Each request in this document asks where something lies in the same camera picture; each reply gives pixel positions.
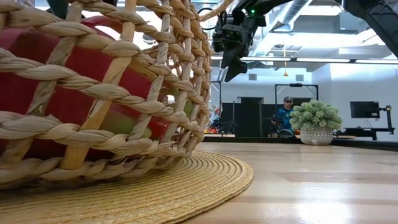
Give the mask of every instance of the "round straw placemat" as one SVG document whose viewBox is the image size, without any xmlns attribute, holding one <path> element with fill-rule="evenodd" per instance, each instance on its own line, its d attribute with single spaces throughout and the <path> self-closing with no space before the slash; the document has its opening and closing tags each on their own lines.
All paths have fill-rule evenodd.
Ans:
<svg viewBox="0 0 398 224">
<path fill-rule="evenodd" d="M 0 193 L 0 223 L 178 223 L 237 196 L 253 178 L 237 159 L 193 152 L 169 171 L 74 190 Z"/>
</svg>

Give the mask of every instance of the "man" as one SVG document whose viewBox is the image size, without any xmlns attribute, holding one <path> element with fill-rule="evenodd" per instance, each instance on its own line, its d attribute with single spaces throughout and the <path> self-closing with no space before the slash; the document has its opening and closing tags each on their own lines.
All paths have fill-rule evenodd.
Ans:
<svg viewBox="0 0 398 224">
<path fill-rule="evenodd" d="M 288 129 L 293 131 L 292 125 L 290 124 L 290 113 L 293 112 L 293 99 L 290 96 L 286 96 L 284 98 L 284 107 L 279 108 L 277 113 L 275 114 L 276 121 L 282 121 L 281 129 Z"/>
</svg>

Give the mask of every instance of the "rope weave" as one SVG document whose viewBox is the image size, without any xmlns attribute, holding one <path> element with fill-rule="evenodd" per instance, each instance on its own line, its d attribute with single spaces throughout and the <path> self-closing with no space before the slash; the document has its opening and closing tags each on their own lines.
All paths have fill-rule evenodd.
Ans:
<svg viewBox="0 0 398 224">
<path fill-rule="evenodd" d="M 117 176 L 138 177 L 150 169 L 175 166 L 203 140 L 209 115 L 211 50 L 207 34 L 200 27 L 200 17 L 190 1 L 162 0 L 159 4 L 156 0 L 127 0 L 125 9 L 100 0 L 70 2 L 67 19 L 62 20 L 13 0 L 0 0 L 0 35 L 8 28 L 33 27 L 39 32 L 62 37 L 46 64 L 16 57 L 0 48 L 0 73 L 14 73 L 39 81 L 26 115 L 0 111 L 0 139 L 9 141 L 0 157 L 0 189 L 31 182 L 84 184 Z M 161 18 L 161 30 L 147 24 L 135 12 L 136 6 L 145 6 Z M 81 24 L 82 10 L 100 12 L 122 22 L 120 40 L 97 35 L 95 30 Z M 132 43 L 134 32 L 143 32 L 159 44 L 141 50 Z M 98 50 L 114 58 L 102 82 L 65 67 L 74 47 Z M 174 61 L 172 66 L 168 65 L 170 58 Z M 118 85 L 125 69 L 134 70 L 152 81 L 146 99 L 131 95 Z M 175 109 L 158 101 L 164 85 L 179 90 Z M 56 86 L 96 99 L 92 105 L 94 110 L 90 110 L 91 114 L 82 125 L 45 116 Z M 190 117 L 183 111 L 187 100 L 193 104 Z M 112 102 L 141 113 L 130 134 L 98 130 Z M 160 140 L 142 137 L 153 116 L 170 123 Z M 34 138 L 68 146 L 64 157 L 25 158 Z M 85 161 L 90 148 L 110 151 L 114 156 Z M 133 159 L 126 162 L 129 156 Z"/>
<path fill-rule="evenodd" d="M 232 4 L 234 0 L 224 0 L 216 9 L 206 13 L 205 15 L 200 17 L 200 21 L 204 22 L 207 21 L 220 13 L 222 13 L 230 4 Z"/>
</svg>

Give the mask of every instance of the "red apple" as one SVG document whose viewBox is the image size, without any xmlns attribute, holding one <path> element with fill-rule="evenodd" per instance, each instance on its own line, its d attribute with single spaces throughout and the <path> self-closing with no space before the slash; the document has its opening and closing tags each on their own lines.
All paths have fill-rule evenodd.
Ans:
<svg viewBox="0 0 398 224">
<path fill-rule="evenodd" d="M 97 34 L 111 38 L 104 32 L 95 29 L 95 26 L 115 24 L 115 21 L 106 17 L 91 17 L 84 19 L 82 23 L 94 29 Z M 5 29 L 0 35 L 0 47 L 10 51 L 16 57 L 46 63 L 59 40 L 60 38 L 57 36 L 39 32 L 33 28 Z M 75 47 L 65 66 L 80 75 L 101 81 L 112 60 L 112 57 L 98 50 Z M 2 73 L 0 77 L 0 111 L 25 114 L 38 83 L 38 81 L 22 78 L 13 73 Z M 126 69 L 119 84 L 127 89 L 131 95 L 146 98 L 151 81 L 130 69 Z M 159 100 L 162 101 L 163 97 L 163 95 L 160 95 Z M 82 125 L 88 116 L 92 103 L 93 98 L 79 91 L 56 87 L 46 113 L 52 114 L 63 123 Z M 113 103 L 101 128 L 116 134 L 127 134 L 137 123 L 140 115 L 135 110 Z M 153 117 L 143 137 L 160 139 L 168 125 L 162 118 Z M 53 141 L 36 139 L 27 157 L 46 159 L 54 156 L 63 156 L 65 147 Z M 0 141 L 0 154 L 4 148 L 4 141 Z M 87 159 L 97 160 L 111 156 L 112 153 L 110 152 L 91 150 Z"/>
</svg>

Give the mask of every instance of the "wooden table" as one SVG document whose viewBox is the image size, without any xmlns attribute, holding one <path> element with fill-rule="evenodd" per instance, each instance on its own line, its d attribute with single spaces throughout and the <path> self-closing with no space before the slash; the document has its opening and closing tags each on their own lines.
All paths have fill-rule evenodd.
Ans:
<svg viewBox="0 0 398 224">
<path fill-rule="evenodd" d="M 247 162 L 251 186 L 187 224 L 396 224 L 398 153 L 301 144 L 201 143 Z"/>
<path fill-rule="evenodd" d="M 205 137 L 227 137 L 227 138 L 235 138 L 234 134 L 205 134 Z"/>
<path fill-rule="evenodd" d="M 333 136 L 333 139 L 355 139 L 355 136 Z"/>
</svg>

